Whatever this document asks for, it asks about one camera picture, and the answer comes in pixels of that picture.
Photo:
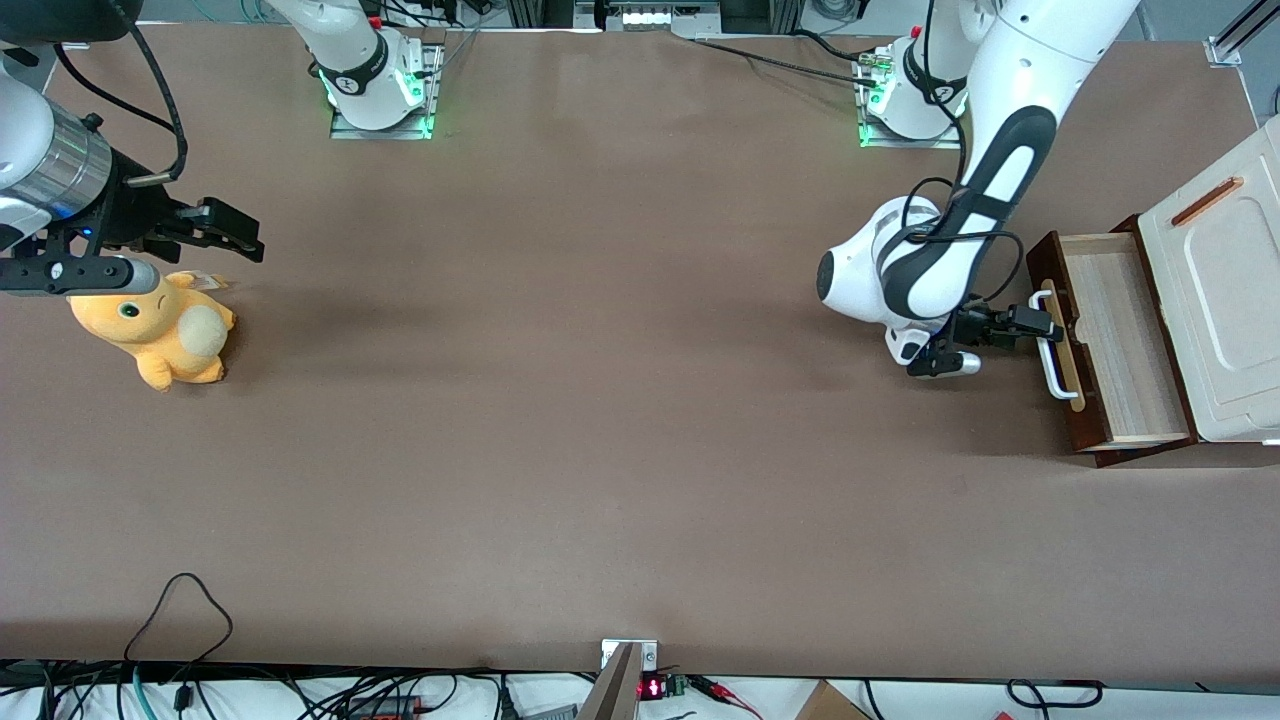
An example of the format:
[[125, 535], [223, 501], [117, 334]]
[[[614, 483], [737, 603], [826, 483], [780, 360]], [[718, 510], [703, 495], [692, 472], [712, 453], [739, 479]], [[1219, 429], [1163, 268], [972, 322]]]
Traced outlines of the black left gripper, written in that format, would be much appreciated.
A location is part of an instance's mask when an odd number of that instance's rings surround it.
[[1043, 309], [1011, 305], [997, 313], [988, 304], [964, 304], [936, 336], [936, 348], [948, 354], [956, 347], [1015, 348], [1023, 341], [1052, 345], [1064, 340], [1065, 329]]

